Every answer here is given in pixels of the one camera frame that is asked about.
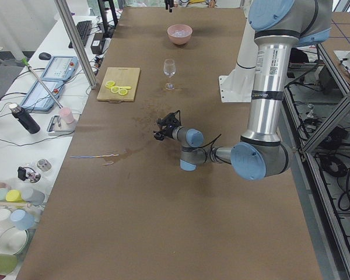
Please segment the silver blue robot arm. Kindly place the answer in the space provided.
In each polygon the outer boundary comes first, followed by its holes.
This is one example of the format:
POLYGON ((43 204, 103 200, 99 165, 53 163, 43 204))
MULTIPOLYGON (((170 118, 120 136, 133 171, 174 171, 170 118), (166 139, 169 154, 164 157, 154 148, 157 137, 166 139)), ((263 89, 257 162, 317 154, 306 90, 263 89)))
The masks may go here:
POLYGON ((203 134, 182 126, 174 113, 158 119, 157 140, 181 143, 180 167, 193 171, 206 162, 228 163, 246 180, 286 171, 292 159, 277 134, 290 51, 324 42, 331 29, 331 1, 254 1, 248 23, 258 47, 247 130, 233 147, 205 146, 203 134))

